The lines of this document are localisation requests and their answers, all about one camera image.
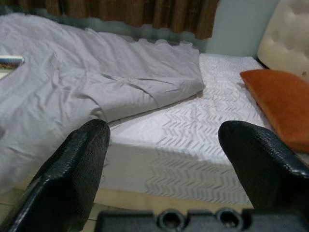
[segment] chevron pattern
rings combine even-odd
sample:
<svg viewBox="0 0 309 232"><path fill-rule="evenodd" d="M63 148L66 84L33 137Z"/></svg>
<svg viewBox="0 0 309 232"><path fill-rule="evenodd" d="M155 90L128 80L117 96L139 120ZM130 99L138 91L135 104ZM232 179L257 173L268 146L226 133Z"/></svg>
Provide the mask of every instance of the chevron pattern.
<svg viewBox="0 0 309 232"><path fill-rule="evenodd" d="M145 159L143 164L135 164L136 172L141 166L145 171L131 180L136 184L130 190L216 203L249 203L220 147L218 129L227 120L270 128L239 76L241 71L261 67L253 58L203 54L200 68L206 85L202 96L132 120L121 132L113 133L112 129L112 141L136 151L152 150L149 156L135 159ZM126 165L133 164L127 159Z"/></svg>

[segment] floor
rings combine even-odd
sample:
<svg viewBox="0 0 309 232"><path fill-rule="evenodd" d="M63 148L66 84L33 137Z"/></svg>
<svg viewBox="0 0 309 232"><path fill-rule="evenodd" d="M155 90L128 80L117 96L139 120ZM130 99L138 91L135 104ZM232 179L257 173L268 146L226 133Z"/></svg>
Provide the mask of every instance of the floor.
<svg viewBox="0 0 309 232"><path fill-rule="evenodd" d="M23 192L19 189L13 189L10 192L7 192L5 194L0 195L0 224L5 219L8 212L11 210L12 206L16 203L18 198L21 196ZM93 232L96 225L96 220L99 212L102 210L119 210L119 208L101 205L101 204L94 204L88 219L88 222L86 223L83 232Z"/></svg>

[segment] wall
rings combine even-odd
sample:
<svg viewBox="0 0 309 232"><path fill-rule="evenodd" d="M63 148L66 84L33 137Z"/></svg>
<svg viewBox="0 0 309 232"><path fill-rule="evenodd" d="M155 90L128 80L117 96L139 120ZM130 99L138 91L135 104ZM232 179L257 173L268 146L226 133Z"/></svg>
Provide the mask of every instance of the wall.
<svg viewBox="0 0 309 232"><path fill-rule="evenodd" d="M134 28L121 22L103 22L96 18L72 19L65 15L54 17L43 9L36 10L35 13L60 23L88 27L96 31L147 39L187 40L201 52L255 57L265 27L278 2L279 0L220 0L212 38L202 41L195 39L194 35L188 32L176 34L168 29L153 29L150 25ZM0 14L12 11L12 8L8 7L0 8Z"/></svg>

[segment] gray duvet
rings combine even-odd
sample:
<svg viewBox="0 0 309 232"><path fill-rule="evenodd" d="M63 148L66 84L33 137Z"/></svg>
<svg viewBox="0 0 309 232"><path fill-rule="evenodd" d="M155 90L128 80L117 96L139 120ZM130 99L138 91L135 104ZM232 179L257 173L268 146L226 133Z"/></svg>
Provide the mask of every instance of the gray duvet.
<svg viewBox="0 0 309 232"><path fill-rule="evenodd" d="M0 191L21 181L74 129L186 99L204 88L191 44L138 42L37 16L0 17L0 55L25 63L0 80Z"/></svg>

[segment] book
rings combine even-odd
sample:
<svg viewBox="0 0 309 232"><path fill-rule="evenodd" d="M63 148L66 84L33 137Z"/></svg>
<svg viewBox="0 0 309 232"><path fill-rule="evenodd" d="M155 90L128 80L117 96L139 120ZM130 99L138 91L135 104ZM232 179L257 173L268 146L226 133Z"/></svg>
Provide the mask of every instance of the book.
<svg viewBox="0 0 309 232"><path fill-rule="evenodd" d="M22 56L0 56L0 80L17 69L23 62Z"/></svg>

